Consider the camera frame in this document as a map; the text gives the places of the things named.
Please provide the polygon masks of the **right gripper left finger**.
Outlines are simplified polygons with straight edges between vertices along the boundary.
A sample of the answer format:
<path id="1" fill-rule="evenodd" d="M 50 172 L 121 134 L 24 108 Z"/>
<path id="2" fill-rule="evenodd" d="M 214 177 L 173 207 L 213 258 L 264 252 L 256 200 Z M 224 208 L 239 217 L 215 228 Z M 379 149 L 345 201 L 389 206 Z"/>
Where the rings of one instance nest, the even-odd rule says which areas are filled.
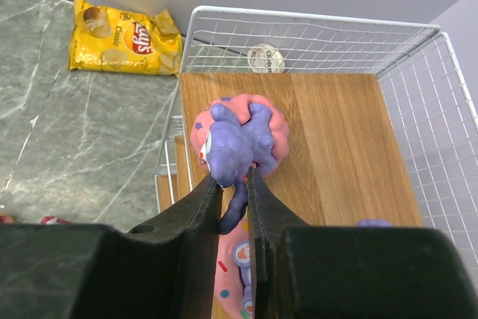
<path id="1" fill-rule="evenodd" d="M 3 318 L 209 318 L 222 189 L 205 177 L 123 233 L 99 224 L 1 226 Z"/>

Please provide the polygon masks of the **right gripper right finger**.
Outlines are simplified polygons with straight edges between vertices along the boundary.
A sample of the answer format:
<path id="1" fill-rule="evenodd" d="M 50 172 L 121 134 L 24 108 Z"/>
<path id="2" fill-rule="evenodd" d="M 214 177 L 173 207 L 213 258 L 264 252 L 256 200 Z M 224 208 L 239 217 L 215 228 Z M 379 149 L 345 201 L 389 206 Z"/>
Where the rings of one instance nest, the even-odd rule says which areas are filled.
<path id="1" fill-rule="evenodd" d="M 312 226 L 248 173 L 256 318 L 475 318 L 477 293 L 437 229 Z"/>

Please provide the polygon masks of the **purple bunny with cupcake toy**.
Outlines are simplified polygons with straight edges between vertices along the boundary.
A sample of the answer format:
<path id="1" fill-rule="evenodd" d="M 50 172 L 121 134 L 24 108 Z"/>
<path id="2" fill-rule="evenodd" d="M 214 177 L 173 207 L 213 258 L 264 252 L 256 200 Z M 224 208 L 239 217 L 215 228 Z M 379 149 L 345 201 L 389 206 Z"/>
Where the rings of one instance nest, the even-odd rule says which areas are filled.
<path id="1" fill-rule="evenodd" d="M 383 219 L 363 219 L 357 222 L 357 227 L 378 227 L 378 228 L 389 228 L 393 225 L 387 220 Z"/>

